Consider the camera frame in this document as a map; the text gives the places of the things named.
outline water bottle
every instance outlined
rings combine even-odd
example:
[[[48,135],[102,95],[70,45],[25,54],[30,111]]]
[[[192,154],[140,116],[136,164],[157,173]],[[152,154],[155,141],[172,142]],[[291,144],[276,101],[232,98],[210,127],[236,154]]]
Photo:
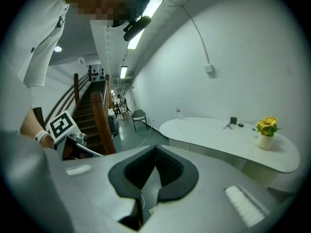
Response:
[[[177,102],[176,112],[177,112],[177,119],[182,119],[183,118],[183,114],[182,114],[182,111],[181,111],[180,102]]]

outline white wristband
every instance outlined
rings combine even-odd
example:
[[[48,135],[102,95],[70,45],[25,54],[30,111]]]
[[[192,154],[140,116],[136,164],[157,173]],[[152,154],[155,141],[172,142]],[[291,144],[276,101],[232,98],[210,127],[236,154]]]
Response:
[[[49,133],[47,133],[45,130],[41,130],[38,134],[35,135],[35,141],[37,143],[40,143],[42,137],[44,137],[47,134],[49,135]]]

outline curved white wall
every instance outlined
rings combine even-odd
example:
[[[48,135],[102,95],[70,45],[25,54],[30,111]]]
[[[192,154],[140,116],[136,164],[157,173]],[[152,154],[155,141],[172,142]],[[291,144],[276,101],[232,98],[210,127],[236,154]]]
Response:
[[[204,73],[197,32],[181,10],[138,66],[141,109],[156,129],[176,118],[178,101],[185,117],[235,116],[246,123],[277,117],[301,157],[299,170],[274,185],[288,188],[310,165],[311,54],[299,25],[279,0],[192,0],[186,8],[215,72]]]

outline ceiling beam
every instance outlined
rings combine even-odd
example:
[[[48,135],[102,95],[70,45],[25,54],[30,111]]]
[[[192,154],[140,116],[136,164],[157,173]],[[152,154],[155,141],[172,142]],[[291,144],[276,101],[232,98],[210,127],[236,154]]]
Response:
[[[107,52],[107,26],[100,20],[90,20],[92,34],[98,57],[102,63],[105,74],[111,78],[111,70]]]

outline curved white table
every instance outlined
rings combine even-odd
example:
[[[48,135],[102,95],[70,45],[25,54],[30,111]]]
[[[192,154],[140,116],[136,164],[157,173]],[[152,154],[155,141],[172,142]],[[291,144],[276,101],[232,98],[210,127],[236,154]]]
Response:
[[[170,139],[170,146],[223,159],[242,172],[268,186],[277,173],[295,171],[300,163],[296,146],[286,137],[275,133],[270,150],[257,146],[259,133],[254,125],[231,125],[229,120],[189,117],[163,123],[160,132]]]

